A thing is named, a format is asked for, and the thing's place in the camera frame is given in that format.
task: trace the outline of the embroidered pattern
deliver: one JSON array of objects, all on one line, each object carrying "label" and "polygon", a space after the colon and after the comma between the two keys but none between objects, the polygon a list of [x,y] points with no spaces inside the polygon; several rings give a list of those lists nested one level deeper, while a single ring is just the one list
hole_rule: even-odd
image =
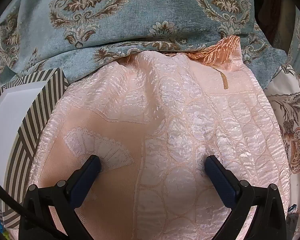
[{"label": "embroidered pattern", "polygon": [[254,30],[254,31],[257,31],[257,32],[260,32],[260,31],[261,31],[261,28],[260,28],[259,25],[257,24],[256,20],[254,20],[253,30]]},{"label": "embroidered pattern", "polygon": [[269,47],[265,40],[261,39],[257,33],[250,33],[248,45],[242,48],[242,60],[245,64],[251,63]]},{"label": "embroidered pattern", "polygon": [[[207,17],[221,23],[219,32],[224,37],[239,34],[250,19],[251,4],[249,0],[196,0]],[[217,12],[213,5],[221,10]]]},{"label": "embroidered pattern", "polygon": [[300,127],[293,130],[294,121],[283,122],[284,133],[282,140],[286,150],[289,169],[293,174],[300,172]]},{"label": "embroidered pattern", "polygon": [[78,49],[96,33],[99,19],[114,15],[129,1],[53,0],[49,4],[50,21],[56,29],[65,28],[65,40]]},{"label": "embroidered pattern", "polygon": [[20,34],[17,27],[19,7],[0,24],[0,74],[7,66],[12,69],[18,60]]},{"label": "embroidered pattern", "polygon": [[38,48],[34,48],[32,52],[29,62],[27,63],[24,70],[21,71],[19,76],[25,76],[35,71],[42,71],[43,66],[47,60],[42,60],[41,55],[38,54]]},{"label": "embroidered pattern", "polygon": [[157,51],[180,51],[181,45],[186,45],[186,47],[183,48],[184,51],[200,51],[205,48],[205,45],[194,47],[191,44],[187,44],[187,39],[181,37],[178,33],[179,29],[173,22],[157,22],[149,30],[149,39],[147,40],[152,41],[124,41],[102,46],[96,50],[94,59],[98,65],[104,65],[113,60],[127,57],[147,49]]}]

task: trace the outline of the paisley pattern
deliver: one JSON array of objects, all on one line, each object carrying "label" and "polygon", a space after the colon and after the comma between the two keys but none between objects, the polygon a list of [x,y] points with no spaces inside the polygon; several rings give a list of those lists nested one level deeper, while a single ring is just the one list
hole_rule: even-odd
[{"label": "paisley pattern", "polygon": [[207,17],[221,23],[219,32],[224,36],[239,34],[250,19],[249,0],[196,0]]},{"label": "paisley pattern", "polygon": [[[292,75],[298,80],[299,92],[292,94],[269,95],[271,85],[282,75]],[[289,169],[293,174],[300,173],[300,77],[289,64],[283,64],[273,80],[265,90],[271,106],[275,110],[276,117],[282,134]]]},{"label": "paisley pattern", "polygon": [[77,49],[100,28],[98,20],[121,10],[130,0],[53,0],[50,21],[54,28],[65,29],[65,40]]},{"label": "paisley pattern", "polygon": [[294,121],[283,122],[283,144],[287,153],[289,169],[293,174],[300,172],[300,127],[293,130]]}]

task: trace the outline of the orange fringe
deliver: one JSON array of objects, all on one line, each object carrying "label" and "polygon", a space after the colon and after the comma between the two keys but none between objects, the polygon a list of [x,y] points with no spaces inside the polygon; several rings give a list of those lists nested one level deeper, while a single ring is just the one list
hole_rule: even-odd
[{"label": "orange fringe", "polygon": [[191,59],[195,59],[206,66],[224,64],[238,47],[240,37],[232,35],[218,41],[215,45],[205,48],[197,52],[181,52]]}]

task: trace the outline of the metal screw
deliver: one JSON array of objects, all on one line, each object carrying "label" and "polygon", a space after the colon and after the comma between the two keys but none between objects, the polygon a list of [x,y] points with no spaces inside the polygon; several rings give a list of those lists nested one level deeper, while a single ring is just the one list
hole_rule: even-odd
[{"label": "metal screw", "polygon": [[247,187],[247,186],[249,186],[249,182],[247,182],[246,180],[240,180],[240,184],[242,185],[242,186],[244,186],[244,187]]},{"label": "metal screw", "polygon": [[276,184],[271,184],[270,187],[271,187],[273,190],[277,190],[277,189],[278,189],[278,187],[277,187]]},{"label": "metal screw", "polygon": [[57,183],[57,186],[58,187],[63,187],[65,184],[66,184],[65,180],[59,180],[58,183]]},{"label": "metal screw", "polygon": [[37,186],[35,184],[32,184],[29,186],[28,190],[33,191],[33,190],[35,190],[36,187]]}]

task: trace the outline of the fabric pile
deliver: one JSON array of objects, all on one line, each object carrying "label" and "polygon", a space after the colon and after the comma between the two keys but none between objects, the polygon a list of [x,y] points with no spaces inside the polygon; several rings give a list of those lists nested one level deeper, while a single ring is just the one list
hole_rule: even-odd
[{"label": "fabric pile", "polygon": [[76,210],[94,239],[210,239],[230,212],[203,170],[215,155],[238,179],[277,184],[287,211],[279,126],[237,46],[218,69],[145,51],[73,83],[42,133],[28,185],[54,185],[97,154],[102,173]]},{"label": "fabric pile", "polygon": [[280,4],[277,32],[266,31],[274,48],[253,2],[13,0],[0,19],[0,86],[56,67],[71,83],[25,190],[95,154],[102,172],[76,209],[94,239],[212,239],[230,212],[204,173],[215,155],[238,179],[278,185],[285,215],[299,216],[297,240],[300,12],[287,58]]}]

